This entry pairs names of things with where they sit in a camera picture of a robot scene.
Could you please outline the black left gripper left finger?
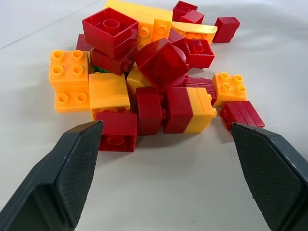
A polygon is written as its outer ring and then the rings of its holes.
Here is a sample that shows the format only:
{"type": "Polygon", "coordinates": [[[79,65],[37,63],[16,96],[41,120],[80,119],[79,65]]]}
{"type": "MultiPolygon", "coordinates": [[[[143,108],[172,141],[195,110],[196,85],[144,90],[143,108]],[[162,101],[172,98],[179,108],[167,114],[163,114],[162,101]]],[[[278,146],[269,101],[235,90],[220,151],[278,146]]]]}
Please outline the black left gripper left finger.
{"type": "Polygon", "coordinates": [[[75,231],[94,176],[102,121],[66,131],[0,212],[0,231],[75,231]]]}

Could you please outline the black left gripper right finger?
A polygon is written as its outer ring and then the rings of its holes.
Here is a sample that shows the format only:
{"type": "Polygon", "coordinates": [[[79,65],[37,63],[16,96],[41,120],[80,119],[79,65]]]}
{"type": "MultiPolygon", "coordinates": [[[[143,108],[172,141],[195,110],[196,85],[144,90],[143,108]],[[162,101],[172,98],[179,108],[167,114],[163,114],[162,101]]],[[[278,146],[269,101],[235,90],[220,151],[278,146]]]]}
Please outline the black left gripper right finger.
{"type": "Polygon", "coordinates": [[[308,162],[282,136],[231,126],[244,178],[271,231],[308,231],[308,162]]]}

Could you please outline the small red ribbed block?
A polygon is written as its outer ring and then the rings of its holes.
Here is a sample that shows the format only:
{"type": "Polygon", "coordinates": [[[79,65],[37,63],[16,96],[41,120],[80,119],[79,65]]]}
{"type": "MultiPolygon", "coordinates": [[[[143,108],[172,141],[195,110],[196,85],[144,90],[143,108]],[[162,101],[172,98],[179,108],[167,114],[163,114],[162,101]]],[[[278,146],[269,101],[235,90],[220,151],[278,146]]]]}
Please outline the small red ribbed block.
{"type": "Polygon", "coordinates": [[[263,128],[265,124],[250,101],[226,103],[220,113],[227,131],[231,131],[233,123],[241,123],[253,127],[263,128]]]}

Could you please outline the yellow two-stud block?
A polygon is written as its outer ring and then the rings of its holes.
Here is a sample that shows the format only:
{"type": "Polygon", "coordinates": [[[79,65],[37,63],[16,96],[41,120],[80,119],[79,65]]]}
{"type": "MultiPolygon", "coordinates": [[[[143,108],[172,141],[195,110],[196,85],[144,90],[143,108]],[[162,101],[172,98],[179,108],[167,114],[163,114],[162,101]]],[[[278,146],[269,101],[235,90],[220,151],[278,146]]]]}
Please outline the yellow two-stud block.
{"type": "Polygon", "coordinates": [[[54,90],[54,109],[58,113],[90,109],[89,87],[61,87],[54,90]]]}

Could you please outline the small yellow four-stud block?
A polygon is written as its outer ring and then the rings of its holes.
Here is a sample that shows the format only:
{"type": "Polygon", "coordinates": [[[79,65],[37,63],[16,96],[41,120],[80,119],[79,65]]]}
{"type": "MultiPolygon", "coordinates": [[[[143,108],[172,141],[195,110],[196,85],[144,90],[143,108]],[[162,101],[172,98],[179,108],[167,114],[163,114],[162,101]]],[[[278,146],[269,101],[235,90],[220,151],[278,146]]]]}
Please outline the small yellow four-stud block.
{"type": "Polygon", "coordinates": [[[244,79],[239,74],[215,73],[212,83],[217,96],[214,106],[224,106],[225,103],[247,100],[244,79]]]}

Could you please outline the yellow smooth-sided block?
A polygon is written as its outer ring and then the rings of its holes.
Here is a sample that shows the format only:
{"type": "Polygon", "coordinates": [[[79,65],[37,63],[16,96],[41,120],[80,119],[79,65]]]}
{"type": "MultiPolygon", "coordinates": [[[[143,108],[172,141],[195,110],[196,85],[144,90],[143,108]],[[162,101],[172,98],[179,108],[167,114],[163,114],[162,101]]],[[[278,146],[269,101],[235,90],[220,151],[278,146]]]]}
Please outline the yellow smooth-sided block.
{"type": "Polygon", "coordinates": [[[89,74],[90,112],[96,120],[99,112],[130,110],[130,100],[125,75],[114,73],[89,74]]]}

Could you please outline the green plastic building brick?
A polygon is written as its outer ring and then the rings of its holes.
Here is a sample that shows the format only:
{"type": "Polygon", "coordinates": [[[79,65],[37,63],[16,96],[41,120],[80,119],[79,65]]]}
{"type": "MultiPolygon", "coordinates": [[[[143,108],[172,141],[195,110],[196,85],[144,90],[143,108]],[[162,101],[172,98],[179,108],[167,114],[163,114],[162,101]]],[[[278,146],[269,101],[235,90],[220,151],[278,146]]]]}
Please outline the green plastic building brick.
{"type": "Polygon", "coordinates": [[[93,65],[92,69],[93,69],[93,73],[109,73],[110,72],[106,69],[100,68],[100,67],[95,66],[95,65],[93,65]]]}

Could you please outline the translucent red block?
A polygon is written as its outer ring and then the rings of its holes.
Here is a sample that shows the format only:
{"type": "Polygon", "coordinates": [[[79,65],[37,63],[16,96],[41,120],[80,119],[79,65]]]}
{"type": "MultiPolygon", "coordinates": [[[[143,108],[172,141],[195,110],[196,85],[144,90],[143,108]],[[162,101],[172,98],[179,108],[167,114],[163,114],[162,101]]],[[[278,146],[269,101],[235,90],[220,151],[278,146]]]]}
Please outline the translucent red block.
{"type": "Polygon", "coordinates": [[[166,38],[144,46],[136,54],[135,63],[159,92],[166,90],[189,71],[183,55],[166,38]]]}

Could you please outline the large red hollow block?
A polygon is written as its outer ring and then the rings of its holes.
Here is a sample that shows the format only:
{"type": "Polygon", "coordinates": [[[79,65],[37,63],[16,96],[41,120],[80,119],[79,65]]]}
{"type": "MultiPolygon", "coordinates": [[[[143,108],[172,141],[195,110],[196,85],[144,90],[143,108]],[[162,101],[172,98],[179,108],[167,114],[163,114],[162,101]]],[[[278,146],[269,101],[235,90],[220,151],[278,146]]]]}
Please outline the large red hollow block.
{"type": "Polygon", "coordinates": [[[110,58],[116,58],[137,44],[139,22],[106,8],[82,20],[85,41],[110,58]]]}

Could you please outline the orange plastic building brick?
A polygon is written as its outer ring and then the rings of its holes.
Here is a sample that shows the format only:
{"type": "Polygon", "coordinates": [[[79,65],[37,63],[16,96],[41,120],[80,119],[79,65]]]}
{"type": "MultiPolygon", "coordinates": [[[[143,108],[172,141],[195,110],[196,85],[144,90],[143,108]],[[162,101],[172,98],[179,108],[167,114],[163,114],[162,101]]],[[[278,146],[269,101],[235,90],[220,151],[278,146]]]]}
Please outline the orange plastic building brick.
{"type": "Polygon", "coordinates": [[[153,24],[139,22],[137,31],[137,49],[141,50],[144,46],[151,43],[153,24]]]}
{"type": "Polygon", "coordinates": [[[171,29],[171,21],[154,19],[151,42],[160,40],[162,38],[168,39],[170,29],[171,29]]]}

